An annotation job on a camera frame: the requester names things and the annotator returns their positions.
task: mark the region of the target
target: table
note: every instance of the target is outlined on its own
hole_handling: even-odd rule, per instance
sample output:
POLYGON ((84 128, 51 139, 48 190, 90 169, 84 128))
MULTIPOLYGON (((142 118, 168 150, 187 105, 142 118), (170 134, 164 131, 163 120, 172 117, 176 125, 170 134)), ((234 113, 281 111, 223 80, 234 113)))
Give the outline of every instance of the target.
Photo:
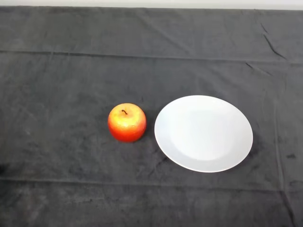
POLYGON ((0 8, 2 227, 303 226, 303 12, 0 8), (153 127, 188 95, 247 116, 238 166, 170 161, 153 127), (119 103, 145 136, 107 129, 119 103))

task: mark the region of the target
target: white plate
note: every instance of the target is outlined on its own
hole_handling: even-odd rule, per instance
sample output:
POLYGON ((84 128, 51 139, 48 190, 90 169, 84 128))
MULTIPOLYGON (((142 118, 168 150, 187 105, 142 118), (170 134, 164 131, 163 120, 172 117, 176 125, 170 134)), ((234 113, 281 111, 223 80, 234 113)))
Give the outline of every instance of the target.
POLYGON ((165 106, 155 123, 161 150, 194 171, 230 169, 250 152, 252 129, 233 105, 210 96, 187 96, 165 106))

